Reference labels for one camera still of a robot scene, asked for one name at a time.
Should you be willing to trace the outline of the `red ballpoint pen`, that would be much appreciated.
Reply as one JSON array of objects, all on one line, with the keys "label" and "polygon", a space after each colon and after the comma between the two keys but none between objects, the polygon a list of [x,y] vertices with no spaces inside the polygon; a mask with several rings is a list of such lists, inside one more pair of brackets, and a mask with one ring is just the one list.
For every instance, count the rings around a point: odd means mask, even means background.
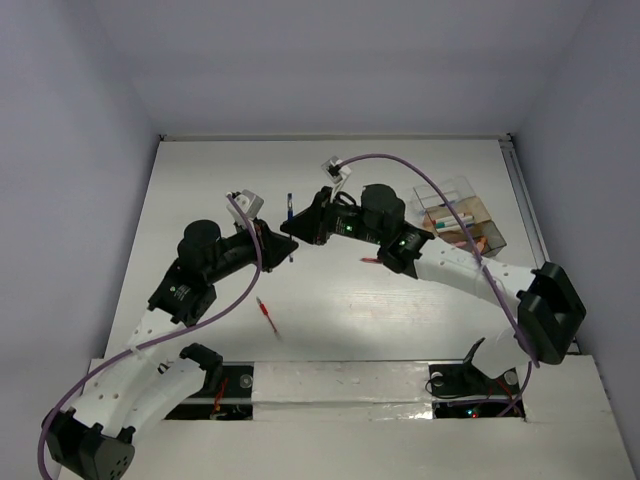
[{"label": "red ballpoint pen", "polygon": [[267,320],[267,322],[269,323],[269,326],[274,334],[274,336],[276,337],[276,339],[281,340],[281,335],[280,332],[276,326],[276,324],[274,323],[274,321],[271,318],[271,315],[269,313],[269,310],[267,309],[266,305],[264,304],[264,302],[261,300],[260,297],[256,296],[256,302],[257,305],[262,313],[262,315],[264,316],[264,318]]}]

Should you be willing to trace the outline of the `red capped white marker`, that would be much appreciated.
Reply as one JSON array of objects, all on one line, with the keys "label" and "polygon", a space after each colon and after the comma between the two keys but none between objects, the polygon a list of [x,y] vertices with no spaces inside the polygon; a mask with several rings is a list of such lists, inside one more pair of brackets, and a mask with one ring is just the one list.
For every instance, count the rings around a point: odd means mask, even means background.
[{"label": "red capped white marker", "polygon": [[452,225],[454,223],[457,223],[458,221],[468,224],[473,220],[474,220],[474,216],[472,214],[468,214],[468,215],[459,215],[458,217],[455,217],[455,216],[444,217],[441,219],[434,220],[433,224],[437,228],[444,228],[446,225]]}]

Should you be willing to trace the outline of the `green capped white marker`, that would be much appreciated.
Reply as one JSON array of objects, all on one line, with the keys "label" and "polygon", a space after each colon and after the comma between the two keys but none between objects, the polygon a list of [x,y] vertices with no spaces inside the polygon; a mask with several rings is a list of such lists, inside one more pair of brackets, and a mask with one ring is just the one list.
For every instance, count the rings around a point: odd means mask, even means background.
[{"label": "green capped white marker", "polygon": [[458,222],[455,219],[449,220],[449,221],[445,221],[445,222],[437,222],[434,224],[435,228],[437,230],[445,228],[445,227],[449,227],[449,226],[454,226],[454,225],[460,225],[460,224],[467,224],[467,221],[465,221],[463,218],[461,218],[460,222]]}]

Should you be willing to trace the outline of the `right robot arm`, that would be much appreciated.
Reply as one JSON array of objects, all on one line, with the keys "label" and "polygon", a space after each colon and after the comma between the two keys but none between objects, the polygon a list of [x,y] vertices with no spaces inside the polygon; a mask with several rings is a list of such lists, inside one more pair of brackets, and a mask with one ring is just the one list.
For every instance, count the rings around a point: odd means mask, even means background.
[{"label": "right robot arm", "polygon": [[386,185],[366,186],[359,204],[345,204],[322,188],[311,205],[289,217],[282,232],[323,245],[331,235],[378,247],[389,270],[437,282],[501,307],[514,320],[509,329],[482,339],[460,368],[462,384],[482,392],[505,371],[535,360],[559,365],[586,316],[566,271],[552,262],[539,269],[477,259],[405,219],[405,204]]}]

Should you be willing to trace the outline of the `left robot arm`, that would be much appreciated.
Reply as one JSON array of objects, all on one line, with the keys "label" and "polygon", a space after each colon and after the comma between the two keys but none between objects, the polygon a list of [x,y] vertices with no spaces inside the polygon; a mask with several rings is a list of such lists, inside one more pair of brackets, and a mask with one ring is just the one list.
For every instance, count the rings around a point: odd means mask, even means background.
[{"label": "left robot arm", "polygon": [[208,325],[215,284],[249,266],[269,272],[297,249],[260,219],[240,219],[224,238],[209,220],[189,224],[171,264],[121,353],[76,384],[45,417],[38,469],[51,458],[82,479],[119,479],[140,440],[189,396],[215,392],[223,359],[210,348],[177,338]]}]

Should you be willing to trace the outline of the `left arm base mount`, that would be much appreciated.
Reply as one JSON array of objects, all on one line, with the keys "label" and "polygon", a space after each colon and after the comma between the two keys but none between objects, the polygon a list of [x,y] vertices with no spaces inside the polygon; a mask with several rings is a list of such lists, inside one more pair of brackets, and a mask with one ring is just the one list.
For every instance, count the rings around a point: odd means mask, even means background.
[{"label": "left arm base mount", "polygon": [[254,365],[225,364],[215,380],[207,375],[203,387],[165,417],[181,421],[245,421],[253,419]]}]

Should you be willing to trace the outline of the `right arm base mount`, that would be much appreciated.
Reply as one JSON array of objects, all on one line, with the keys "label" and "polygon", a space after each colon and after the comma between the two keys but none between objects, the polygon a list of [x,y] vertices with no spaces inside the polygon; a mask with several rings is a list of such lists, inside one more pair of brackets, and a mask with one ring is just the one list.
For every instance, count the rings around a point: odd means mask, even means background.
[{"label": "right arm base mount", "polygon": [[429,366],[429,378],[424,389],[434,400],[436,418],[526,417],[515,368],[490,378],[472,364],[485,341],[481,338],[475,342],[461,362]]}]

